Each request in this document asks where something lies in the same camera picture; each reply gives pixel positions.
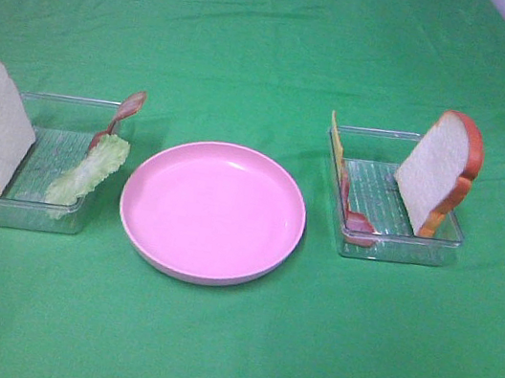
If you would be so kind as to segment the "yellow cheese slice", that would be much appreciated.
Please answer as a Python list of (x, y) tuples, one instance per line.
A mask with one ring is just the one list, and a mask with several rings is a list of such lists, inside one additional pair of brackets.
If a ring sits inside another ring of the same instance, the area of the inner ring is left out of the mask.
[(333, 149), (333, 154), (334, 154), (334, 161), (335, 161), (335, 171), (337, 174), (337, 179), (340, 181), (341, 176), (342, 176), (342, 171), (343, 171), (343, 165), (344, 165), (344, 160), (343, 160), (343, 146), (341, 143), (340, 139), (340, 132), (339, 132), (339, 127), (338, 127), (338, 120), (337, 120), (337, 113), (334, 110), (332, 112), (332, 117), (331, 117), (331, 143), (332, 143), (332, 149)]

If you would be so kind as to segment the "bacon strip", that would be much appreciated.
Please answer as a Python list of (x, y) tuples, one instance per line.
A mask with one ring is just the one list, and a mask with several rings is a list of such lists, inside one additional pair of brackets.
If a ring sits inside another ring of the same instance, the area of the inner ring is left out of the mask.
[[(343, 215), (344, 215), (344, 226), (348, 230), (374, 233), (375, 229), (371, 222), (368, 220), (366, 215), (360, 212), (354, 212), (350, 209), (349, 205), (349, 194), (350, 194), (350, 180), (349, 174), (344, 167), (340, 173), (340, 198), (342, 202)], [(358, 247), (370, 248), (376, 242), (374, 239), (364, 238), (364, 237), (353, 237), (352, 235), (345, 235), (344, 241), (346, 243), (357, 245)]]
[(143, 105), (146, 102), (146, 97), (146, 92), (138, 91), (123, 100), (122, 103), (118, 106), (118, 110), (116, 111), (114, 117), (111, 119), (111, 122), (109, 122), (107, 125), (106, 129), (99, 131), (94, 135), (91, 143), (89, 143), (88, 150), (90, 151), (93, 148), (96, 148), (104, 135), (107, 136), (115, 134), (117, 124), (119, 124), (119, 122), (121, 122), (123, 119), (137, 114), (141, 108), (143, 108)]

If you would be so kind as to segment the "green lettuce leaf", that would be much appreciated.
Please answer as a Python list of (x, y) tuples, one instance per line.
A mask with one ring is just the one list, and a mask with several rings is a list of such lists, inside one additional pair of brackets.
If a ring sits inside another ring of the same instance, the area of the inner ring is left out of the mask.
[(120, 169), (130, 147), (130, 143), (118, 135), (104, 135), (77, 166), (65, 170), (52, 181), (45, 192), (46, 204), (73, 206)]

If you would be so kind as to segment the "pink round plate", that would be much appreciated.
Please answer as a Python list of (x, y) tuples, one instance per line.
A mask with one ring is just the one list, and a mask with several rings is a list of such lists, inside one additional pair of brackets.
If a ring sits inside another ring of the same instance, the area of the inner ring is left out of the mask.
[(270, 273), (294, 251), (306, 226), (302, 196), (289, 172), (255, 149), (190, 143), (133, 171), (121, 223), (159, 271), (229, 286)]

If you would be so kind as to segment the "right clear plastic container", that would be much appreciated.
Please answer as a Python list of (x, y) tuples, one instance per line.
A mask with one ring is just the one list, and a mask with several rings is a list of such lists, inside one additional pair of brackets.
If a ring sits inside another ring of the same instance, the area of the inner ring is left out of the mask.
[[(395, 171), (421, 140), (419, 133), (338, 123), (343, 160), (350, 180), (349, 205), (373, 225), (374, 233), (348, 230), (340, 198), (329, 128), (331, 178), (334, 188), (334, 220), (337, 252), (341, 256), (426, 266), (447, 266), (457, 260), (464, 236), (455, 214), (446, 215), (432, 238), (414, 235), (395, 182)], [(344, 241), (345, 235), (375, 240), (370, 248)]]

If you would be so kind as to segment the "clear plastic container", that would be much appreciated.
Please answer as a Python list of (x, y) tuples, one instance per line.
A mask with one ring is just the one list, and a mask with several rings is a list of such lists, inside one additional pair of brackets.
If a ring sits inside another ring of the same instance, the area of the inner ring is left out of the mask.
[(60, 206), (46, 203), (45, 192), (85, 157), (92, 138), (110, 123), (120, 104), (35, 92), (23, 93), (22, 100), (36, 139), (0, 196), (0, 228), (78, 233), (88, 219), (93, 195)]
[[(349, 205), (373, 225), (374, 233), (348, 230), (340, 198), (329, 128), (331, 178), (334, 188), (334, 220), (337, 252), (341, 256), (426, 266), (447, 266), (457, 260), (464, 236), (455, 214), (446, 215), (432, 238), (414, 235), (395, 182), (395, 171), (421, 140), (419, 133), (338, 123), (343, 160), (350, 180)], [(345, 235), (375, 240), (370, 248), (344, 241)]]

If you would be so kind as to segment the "left clear plastic container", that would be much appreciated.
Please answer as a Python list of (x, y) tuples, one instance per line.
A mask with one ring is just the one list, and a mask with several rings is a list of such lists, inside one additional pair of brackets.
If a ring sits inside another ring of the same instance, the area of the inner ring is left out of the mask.
[(85, 157), (92, 138), (110, 123), (120, 104), (35, 92), (23, 93), (22, 100), (36, 139), (0, 196), (0, 228), (78, 233), (88, 219), (93, 195), (60, 206), (46, 203), (45, 192)]

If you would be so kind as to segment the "green tablecloth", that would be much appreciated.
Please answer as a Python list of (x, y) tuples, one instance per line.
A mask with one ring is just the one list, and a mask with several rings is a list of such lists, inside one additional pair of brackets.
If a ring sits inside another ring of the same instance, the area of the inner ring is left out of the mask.
[[(293, 175), (307, 225), (278, 269), (209, 288), (128, 242), (126, 171), (77, 235), (0, 229), (0, 378), (505, 378), (505, 22), (489, 0), (0, 0), (23, 90), (148, 93), (132, 169), (222, 140)], [(472, 116), (464, 243), (431, 268), (338, 255), (327, 128)]]

